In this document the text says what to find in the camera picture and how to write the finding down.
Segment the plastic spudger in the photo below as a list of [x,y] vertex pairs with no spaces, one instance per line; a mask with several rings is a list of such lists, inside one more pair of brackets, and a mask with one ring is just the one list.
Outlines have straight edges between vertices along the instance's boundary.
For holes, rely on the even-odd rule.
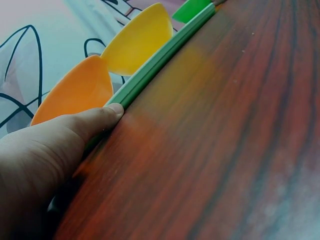
[[[118,103],[126,110],[148,83],[181,49],[181,47],[215,14],[215,6],[210,3],[160,48],[138,71],[113,95],[105,106]],[[83,158],[105,137],[100,133],[85,147]]]
[[187,0],[172,18],[186,24],[211,3],[211,0]]

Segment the wood grain surface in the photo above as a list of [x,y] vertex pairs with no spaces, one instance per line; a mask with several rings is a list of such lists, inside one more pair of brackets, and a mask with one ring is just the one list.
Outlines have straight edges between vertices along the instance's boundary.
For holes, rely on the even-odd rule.
[[320,2],[229,0],[126,111],[56,239],[320,239]]

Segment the finger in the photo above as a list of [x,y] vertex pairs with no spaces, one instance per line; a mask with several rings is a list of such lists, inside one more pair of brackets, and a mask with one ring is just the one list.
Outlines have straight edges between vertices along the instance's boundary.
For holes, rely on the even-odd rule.
[[85,143],[98,133],[113,128],[124,114],[124,108],[118,103],[107,107],[93,108],[61,118],[62,124],[79,135]]

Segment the skin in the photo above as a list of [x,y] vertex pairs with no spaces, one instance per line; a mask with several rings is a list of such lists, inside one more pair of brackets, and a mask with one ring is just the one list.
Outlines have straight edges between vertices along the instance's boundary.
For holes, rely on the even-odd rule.
[[75,171],[85,145],[124,114],[120,104],[27,127],[0,139],[0,239],[40,211]]

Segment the patterned cloth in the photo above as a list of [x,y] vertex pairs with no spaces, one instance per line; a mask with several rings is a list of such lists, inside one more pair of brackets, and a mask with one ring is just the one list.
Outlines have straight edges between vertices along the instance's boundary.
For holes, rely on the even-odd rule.
[[[27,127],[71,68],[101,54],[130,19],[156,2],[172,15],[184,0],[6,1],[0,7],[0,138]],[[127,80],[111,78],[115,91]]]

